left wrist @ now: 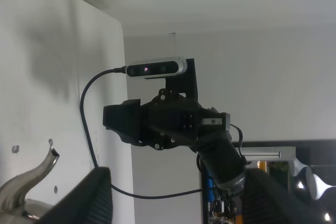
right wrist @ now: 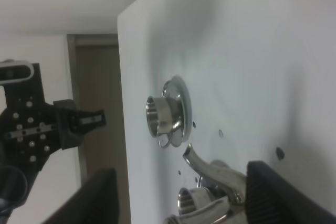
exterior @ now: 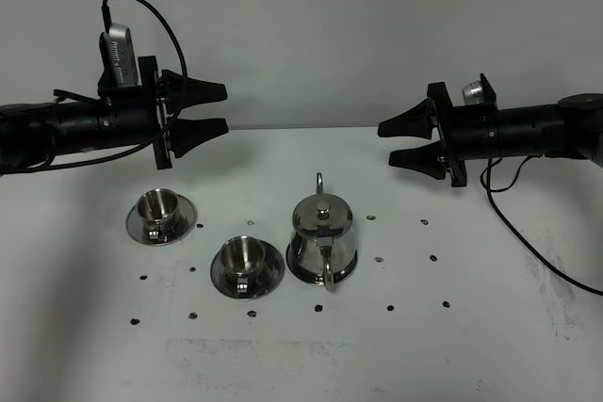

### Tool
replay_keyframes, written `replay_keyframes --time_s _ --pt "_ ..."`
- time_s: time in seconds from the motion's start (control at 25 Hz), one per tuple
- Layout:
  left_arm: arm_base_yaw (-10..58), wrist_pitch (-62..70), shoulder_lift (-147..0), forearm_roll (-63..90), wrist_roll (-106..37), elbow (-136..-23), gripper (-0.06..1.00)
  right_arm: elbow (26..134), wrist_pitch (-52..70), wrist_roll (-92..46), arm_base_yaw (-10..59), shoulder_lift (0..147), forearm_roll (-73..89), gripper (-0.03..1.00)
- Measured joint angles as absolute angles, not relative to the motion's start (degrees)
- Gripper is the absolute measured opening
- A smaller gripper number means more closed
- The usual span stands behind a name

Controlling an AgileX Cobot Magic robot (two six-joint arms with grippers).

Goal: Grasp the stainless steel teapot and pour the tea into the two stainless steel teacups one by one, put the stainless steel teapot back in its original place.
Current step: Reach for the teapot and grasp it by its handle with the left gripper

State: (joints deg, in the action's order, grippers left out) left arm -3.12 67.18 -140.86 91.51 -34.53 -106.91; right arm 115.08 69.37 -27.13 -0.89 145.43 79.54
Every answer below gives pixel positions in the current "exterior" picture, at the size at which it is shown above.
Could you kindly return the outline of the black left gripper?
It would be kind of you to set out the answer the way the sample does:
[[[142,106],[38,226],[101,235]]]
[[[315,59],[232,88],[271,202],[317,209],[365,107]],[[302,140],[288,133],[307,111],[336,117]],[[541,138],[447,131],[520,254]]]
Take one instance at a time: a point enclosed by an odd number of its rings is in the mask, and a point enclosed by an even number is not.
[[[109,69],[98,82],[98,95],[103,107],[99,115],[99,149],[138,146],[154,137],[165,125],[160,112],[158,67],[154,56],[138,58],[141,84],[132,88],[118,88]],[[221,83],[194,78],[163,70],[161,84],[167,110],[182,110],[196,105],[225,101],[226,87]],[[226,135],[226,119],[178,119],[171,126],[171,152],[181,158],[205,142]]]

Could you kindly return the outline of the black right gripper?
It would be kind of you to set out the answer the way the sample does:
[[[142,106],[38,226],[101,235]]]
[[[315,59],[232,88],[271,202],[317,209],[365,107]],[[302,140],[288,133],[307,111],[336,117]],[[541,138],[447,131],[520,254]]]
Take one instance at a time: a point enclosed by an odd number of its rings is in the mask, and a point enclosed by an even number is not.
[[[378,137],[431,139],[435,124],[440,141],[389,154],[388,165],[430,176],[446,178],[453,187],[465,187],[466,160],[488,158],[497,137],[497,95],[484,73],[476,81],[484,88],[484,103],[454,106],[444,82],[430,83],[427,97],[408,111],[378,125]]]

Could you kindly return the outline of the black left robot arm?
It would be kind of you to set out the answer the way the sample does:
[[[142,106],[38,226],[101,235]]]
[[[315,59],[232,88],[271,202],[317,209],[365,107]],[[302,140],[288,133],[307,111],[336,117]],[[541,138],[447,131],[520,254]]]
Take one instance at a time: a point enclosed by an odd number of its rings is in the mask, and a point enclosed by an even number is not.
[[[102,75],[97,98],[57,89],[54,101],[1,108],[1,170],[7,174],[54,167],[56,157],[151,144],[155,165],[168,169],[174,158],[223,136],[224,118],[184,120],[192,106],[222,102],[221,83],[160,71],[153,56],[139,59],[140,85],[118,88]]]

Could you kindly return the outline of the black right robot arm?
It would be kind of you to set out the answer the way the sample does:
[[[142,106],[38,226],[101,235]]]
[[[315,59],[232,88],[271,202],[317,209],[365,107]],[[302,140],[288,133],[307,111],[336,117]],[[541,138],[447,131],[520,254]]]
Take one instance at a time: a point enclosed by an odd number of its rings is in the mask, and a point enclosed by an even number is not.
[[[439,140],[393,151],[388,165],[431,176],[451,177],[453,187],[465,187],[468,160],[542,155],[590,160],[602,165],[602,95],[572,95],[555,104],[500,109],[497,95],[484,74],[463,87],[464,104],[455,106],[446,84],[431,83],[426,98],[410,110],[383,121],[379,137]]]

